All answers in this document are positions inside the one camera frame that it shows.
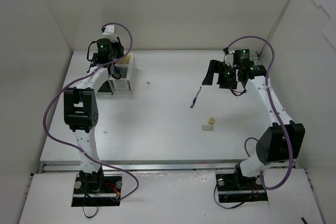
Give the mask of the blue pen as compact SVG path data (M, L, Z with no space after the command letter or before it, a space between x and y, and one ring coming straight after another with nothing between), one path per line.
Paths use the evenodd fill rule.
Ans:
M193 99L193 101L192 101L192 103L191 103L191 105L190 105L190 108L191 108L191 109L194 107L194 105L195 105L195 103L196 103L196 101L197 101L197 98L198 98L198 96L199 96L201 90L202 90L202 87L199 87L199 89L198 89L198 91L197 91L197 93L196 93L196 95L195 95L195 97L194 97L194 99Z

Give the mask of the yellow highlighter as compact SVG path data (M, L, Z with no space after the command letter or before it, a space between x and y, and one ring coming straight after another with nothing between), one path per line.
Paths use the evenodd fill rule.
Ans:
M127 54L124 58L123 58L123 64L129 64L131 58L131 54Z

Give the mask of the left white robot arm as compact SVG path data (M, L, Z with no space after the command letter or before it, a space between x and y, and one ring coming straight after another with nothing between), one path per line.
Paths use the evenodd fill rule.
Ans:
M96 94L116 73L112 62L123 57L124 47L118 36L100 38L91 44L97 46L97 52L92 58L89 58L90 52L87 52L89 77L64 91L64 120L80 148L79 177L92 192L97 193L103 190L105 179L95 140L95 127L99 119Z

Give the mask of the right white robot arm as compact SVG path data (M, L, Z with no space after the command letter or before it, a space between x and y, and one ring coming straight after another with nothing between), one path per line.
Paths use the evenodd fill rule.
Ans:
M204 86L213 84L214 74L218 74L217 84L221 89L236 89L242 84L244 90L252 97L260 109L265 132L256 144L255 153L242 161L237 172L233 173L233 184L245 188L256 177L267 170L272 163L286 162L299 155L305 127L296 123L283 109L263 65L257 65L250 59L248 49L230 51L233 61L211 60Z

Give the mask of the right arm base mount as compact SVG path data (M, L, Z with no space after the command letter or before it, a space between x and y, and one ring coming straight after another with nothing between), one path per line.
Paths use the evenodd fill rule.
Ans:
M233 204L226 209L237 208L248 202L268 201L268 195L261 185L259 175L245 177L237 164L231 172L217 172L215 175L214 198L219 204Z

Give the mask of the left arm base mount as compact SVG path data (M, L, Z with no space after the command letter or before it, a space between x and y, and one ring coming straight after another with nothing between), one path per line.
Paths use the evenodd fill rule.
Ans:
M120 205L121 175L79 172L72 195L72 207L114 207Z

